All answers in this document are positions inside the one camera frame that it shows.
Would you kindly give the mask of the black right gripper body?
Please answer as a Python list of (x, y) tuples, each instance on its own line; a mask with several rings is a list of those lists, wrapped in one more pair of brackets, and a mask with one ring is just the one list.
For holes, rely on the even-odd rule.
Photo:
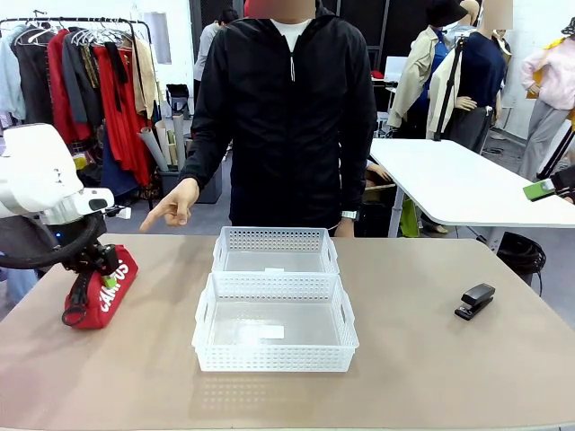
[(575, 165), (557, 171), (551, 176), (554, 194), (570, 203), (575, 201)]

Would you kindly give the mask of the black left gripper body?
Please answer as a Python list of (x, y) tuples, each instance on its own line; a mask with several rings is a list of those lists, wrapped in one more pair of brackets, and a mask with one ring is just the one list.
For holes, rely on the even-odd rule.
[(111, 275), (119, 268), (119, 258), (113, 244), (90, 244), (72, 258), (64, 260), (62, 266), (76, 274), (98, 272)]

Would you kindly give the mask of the person's right hand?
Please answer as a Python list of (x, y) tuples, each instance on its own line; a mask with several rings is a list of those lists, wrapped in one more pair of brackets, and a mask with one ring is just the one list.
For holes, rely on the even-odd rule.
[(186, 225), (190, 219), (190, 209), (199, 198), (199, 184), (192, 178), (184, 179), (174, 187), (146, 216), (139, 227), (147, 233), (160, 219), (168, 226)]

